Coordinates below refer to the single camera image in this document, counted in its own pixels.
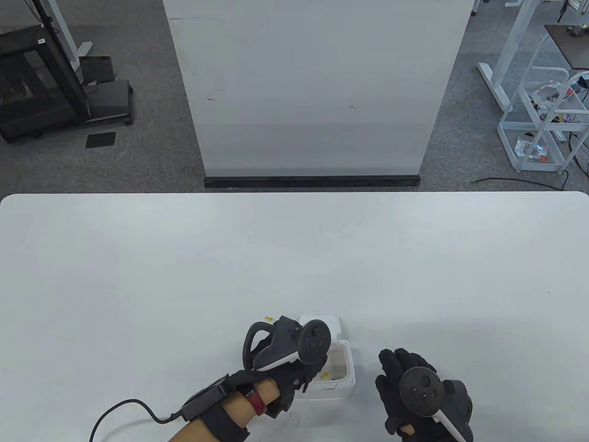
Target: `black cable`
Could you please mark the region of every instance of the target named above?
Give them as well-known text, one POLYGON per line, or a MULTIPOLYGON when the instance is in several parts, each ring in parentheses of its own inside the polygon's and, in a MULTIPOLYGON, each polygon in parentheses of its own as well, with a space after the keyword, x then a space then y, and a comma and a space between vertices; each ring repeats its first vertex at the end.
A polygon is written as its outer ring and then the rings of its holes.
MULTIPOLYGON (((571 146, 571 140, 573 139, 573 137, 575 138, 579 138, 579 136, 573 132, 569 132, 568 133, 568 149, 569 151, 573 151, 573 147, 571 146)), ((587 145, 587 143, 583 143, 583 146, 585 146, 587 149, 589 149, 589 146, 587 145)), ((577 167, 579 169, 581 169, 581 172, 583 172, 583 174, 589 178, 589 164, 587 165, 587 170, 585 170, 585 168, 581 165, 581 163, 579 163, 579 160, 577 159, 577 156, 575 155, 573 157, 573 160, 575 160, 575 164, 577 165, 577 167)))
POLYGON ((568 9, 568 1, 564 2, 564 5, 562 5, 562 8, 560 8, 560 17, 558 17, 557 23, 560 23, 560 21, 562 20, 562 16, 564 15, 564 13, 567 11, 568 9))
POLYGON ((33 15, 33 17, 35 17, 35 19, 37 19, 37 21, 39 23, 43 23, 43 20, 41 20, 41 17, 39 17, 37 15, 37 13, 33 10, 32 6, 29 4, 28 0, 22 0, 25 2, 25 5, 27 5, 27 8, 29 8, 29 11, 31 11, 31 14, 33 15))
MULTIPOLYGON (((30 5, 30 3, 28 2, 28 0, 22 0, 25 2, 25 5, 27 5, 27 8, 29 8, 29 11, 31 11, 31 14, 33 15, 33 17, 35 17, 35 19, 41 23, 42 25, 45 25, 43 23, 43 20, 41 20, 41 17, 39 17, 39 15, 33 10, 33 7, 30 5)), ((50 26, 53 28, 53 30, 55 31, 56 34, 59 34, 59 29, 56 29, 55 26, 51 25, 50 26)))
POLYGON ((90 442, 94 441, 94 434, 96 434, 96 430, 98 429, 98 426, 100 425, 100 422, 102 422, 102 420, 109 415, 109 413, 111 413, 112 411, 116 410, 118 407, 125 405, 125 404, 139 404, 140 406, 142 406, 143 408, 145 408, 145 410, 149 413, 149 415, 151 416, 151 418, 157 422, 158 424, 168 424, 176 419, 178 419, 181 416, 181 413, 178 411, 176 413, 173 413, 170 415, 169 418, 167 419, 160 419, 158 418, 153 411, 151 410, 150 407, 148 407, 145 402, 140 401, 139 399, 127 399, 125 401, 119 402, 117 405, 112 406, 111 408, 109 408, 107 411, 105 411, 102 416, 98 419, 98 421, 96 421, 96 424, 94 425, 94 428, 92 429, 92 433, 90 433, 90 442))
POLYGON ((537 184, 538 186, 544 186, 544 187, 548 187, 550 189, 562 191, 562 190, 564 190, 564 186, 567 185, 567 181, 568 181, 568 170, 563 170, 563 172, 565 172, 567 174, 567 177, 564 179, 564 183, 562 184, 561 187, 554 187, 554 186, 551 186, 550 184, 537 183, 535 181, 522 180, 519 178, 502 178, 502 177, 481 178, 480 180, 471 181, 471 184, 482 183, 483 181, 489 181, 489 180, 519 181, 521 183, 537 184))

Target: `black baseboard strip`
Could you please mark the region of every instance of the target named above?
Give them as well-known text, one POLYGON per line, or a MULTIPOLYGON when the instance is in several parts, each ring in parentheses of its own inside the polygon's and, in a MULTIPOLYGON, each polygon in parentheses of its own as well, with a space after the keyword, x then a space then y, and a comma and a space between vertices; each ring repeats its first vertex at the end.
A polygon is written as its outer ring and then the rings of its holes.
POLYGON ((416 187, 419 175, 344 176, 238 176, 205 177, 207 189, 259 189, 293 187, 416 187))

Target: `red wristband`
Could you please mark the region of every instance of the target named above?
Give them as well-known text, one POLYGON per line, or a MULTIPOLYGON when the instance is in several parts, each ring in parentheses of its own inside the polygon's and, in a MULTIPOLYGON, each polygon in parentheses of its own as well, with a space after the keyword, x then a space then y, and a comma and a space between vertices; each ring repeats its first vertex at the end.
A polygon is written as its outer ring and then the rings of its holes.
POLYGON ((261 416, 266 412, 266 404, 262 400, 260 394, 256 391, 256 387, 253 384, 241 385, 237 389, 242 396, 250 401, 252 407, 258 416, 261 416))

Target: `white desk leg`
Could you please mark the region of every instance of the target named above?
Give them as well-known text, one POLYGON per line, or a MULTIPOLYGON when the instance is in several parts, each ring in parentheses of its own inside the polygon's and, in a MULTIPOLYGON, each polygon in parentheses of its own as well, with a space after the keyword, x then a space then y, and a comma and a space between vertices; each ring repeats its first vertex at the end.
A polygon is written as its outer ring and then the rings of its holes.
POLYGON ((507 69, 509 69, 511 61, 514 59, 515 53, 517 52, 521 39, 524 37, 526 29, 528 29, 532 16, 542 1, 544 0, 523 1, 519 14, 515 19, 515 23, 507 37, 505 46, 503 46, 499 60, 495 65, 495 69, 491 69, 487 63, 479 63, 477 65, 487 86, 503 111, 509 106, 509 97, 507 97, 507 94, 501 87, 501 83, 505 78, 505 74, 507 73, 507 69))
POLYGON ((475 5, 472 7, 472 15, 476 15, 478 11, 478 7, 481 4, 481 0, 475 0, 475 5))
POLYGON ((80 67, 80 57, 85 57, 88 55, 88 52, 92 48, 91 41, 85 41, 80 45, 78 48, 70 34, 70 30, 68 29, 68 25, 65 23, 64 16, 61 15, 61 11, 59 10, 59 6, 57 5, 55 0, 42 0, 43 7, 47 11, 47 15, 53 17, 54 23, 53 26, 59 30, 58 37, 60 40, 65 40, 64 50, 65 53, 68 54, 70 58, 70 63, 74 71, 76 71, 80 67))

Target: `white box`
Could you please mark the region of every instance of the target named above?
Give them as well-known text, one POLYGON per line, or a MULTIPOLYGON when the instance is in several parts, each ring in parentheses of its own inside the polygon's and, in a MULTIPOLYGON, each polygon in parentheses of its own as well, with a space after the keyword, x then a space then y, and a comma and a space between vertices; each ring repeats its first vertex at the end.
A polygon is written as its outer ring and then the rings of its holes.
POLYGON ((356 385, 356 373, 350 343, 337 337, 342 332, 339 318, 330 313, 313 313, 299 319, 305 325, 312 319, 320 319, 329 327, 332 344, 327 352, 327 363, 309 384, 307 391, 297 392, 302 399, 333 399, 350 396, 356 385))

